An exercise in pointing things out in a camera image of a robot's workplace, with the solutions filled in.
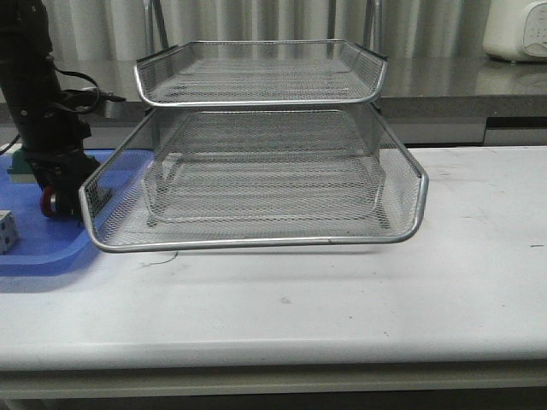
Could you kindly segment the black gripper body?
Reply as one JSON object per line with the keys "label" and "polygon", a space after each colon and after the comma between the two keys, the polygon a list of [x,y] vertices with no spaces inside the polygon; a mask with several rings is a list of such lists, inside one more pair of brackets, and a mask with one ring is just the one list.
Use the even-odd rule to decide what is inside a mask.
{"label": "black gripper body", "polygon": [[98,168],[99,162],[84,152],[91,135],[89,124],[62,110],[21,111],[22,152],[43,190],[56,192],[56,214],[82,218],[79,188]]}

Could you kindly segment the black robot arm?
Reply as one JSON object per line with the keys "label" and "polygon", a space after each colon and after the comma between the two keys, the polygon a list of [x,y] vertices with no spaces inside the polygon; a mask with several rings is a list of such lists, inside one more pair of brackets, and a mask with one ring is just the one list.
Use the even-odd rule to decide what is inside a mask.
{"label": "black robot arm", "polygon": [[49,18],[41,1],[1,3],[1,90],[21,138],[21,155],[42,194],[46,217],[80,218],[79,188],[97,169],[84,152],[90,126],[80,119],[101,96],[62,90]]}

